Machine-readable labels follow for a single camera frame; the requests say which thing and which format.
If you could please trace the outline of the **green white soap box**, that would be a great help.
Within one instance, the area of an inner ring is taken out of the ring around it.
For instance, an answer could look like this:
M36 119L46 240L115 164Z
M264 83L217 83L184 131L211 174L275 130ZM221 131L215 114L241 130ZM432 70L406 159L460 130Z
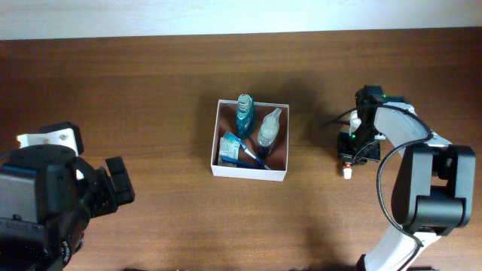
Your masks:
M226 162L223 160L223 157L228 157L233 160L238 160L239 148L240 148L239 142L232 142L226 139L225 137L221 137L219 142L218 165L236 167L235 163Z

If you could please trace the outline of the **blue white toothbrush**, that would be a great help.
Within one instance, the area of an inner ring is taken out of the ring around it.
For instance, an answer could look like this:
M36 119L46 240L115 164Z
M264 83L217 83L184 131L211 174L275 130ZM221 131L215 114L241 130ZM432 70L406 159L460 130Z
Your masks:
M255 155L244 143L241 139L239 139L236 135L231 132L226 132L224 137L231 142L237 142L240 144L240 147L244 150L246 154L248 154L252 159L256 160L263 168L270 170L270 167L263 162L257 155Z

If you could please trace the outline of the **blue disposable razor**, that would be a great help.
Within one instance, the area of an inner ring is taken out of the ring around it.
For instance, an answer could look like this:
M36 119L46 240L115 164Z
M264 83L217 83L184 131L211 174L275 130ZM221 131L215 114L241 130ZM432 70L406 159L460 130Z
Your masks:
M254 164L247 163L247 162L237 160L237 159L234 159L234 158L231 158L231 157L226 157L226 156L222 156L221 161L224 162L224 163L233 164L233 165L235 165L237 167L241 167L241 168L247 168L247 169L258 169L259 168L259 166L256 166Z

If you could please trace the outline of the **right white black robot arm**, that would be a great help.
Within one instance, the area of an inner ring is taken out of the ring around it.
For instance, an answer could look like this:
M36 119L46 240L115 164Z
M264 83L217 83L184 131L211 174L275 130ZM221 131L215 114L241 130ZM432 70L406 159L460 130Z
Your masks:
M390 226L357 270L408 270L431 244L468 224L476 154L439 136L402 96L365 85L355 107L335 118L349 127L337 137L341 174L379 163L377 199Z

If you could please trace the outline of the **teal mouthwash bottle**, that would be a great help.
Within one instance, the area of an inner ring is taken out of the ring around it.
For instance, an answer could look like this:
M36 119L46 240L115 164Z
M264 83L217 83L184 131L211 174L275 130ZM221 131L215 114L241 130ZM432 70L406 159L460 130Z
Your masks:
M242 94L237 100L236 110L236 134L240 139L247 139L252 131L254 117L253 98L248 94Z

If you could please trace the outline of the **red green toothpaste tube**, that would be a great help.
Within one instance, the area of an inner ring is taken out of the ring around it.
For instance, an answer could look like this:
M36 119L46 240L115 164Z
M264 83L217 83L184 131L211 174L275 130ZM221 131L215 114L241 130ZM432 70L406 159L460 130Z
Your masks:
M346 180L349 180L352 178L352 164L351 163L345 163L343 165L343 177Z

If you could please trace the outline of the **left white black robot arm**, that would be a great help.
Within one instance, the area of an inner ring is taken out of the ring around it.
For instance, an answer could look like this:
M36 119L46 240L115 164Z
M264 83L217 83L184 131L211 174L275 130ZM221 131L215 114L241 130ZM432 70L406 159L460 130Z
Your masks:
M35 145L1 165L1 268L62 270L94 218L135 199L121 157L94 169L61 145Z

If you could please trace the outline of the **purple soap pump bottle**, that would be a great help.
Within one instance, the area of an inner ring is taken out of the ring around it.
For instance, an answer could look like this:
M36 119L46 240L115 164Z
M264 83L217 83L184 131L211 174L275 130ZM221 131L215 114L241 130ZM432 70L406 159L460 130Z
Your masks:
M274 149L276 137L279 132L279 117L282 113L281 108L276 108L269 113L263 120L258 132L258 156L266 158Z

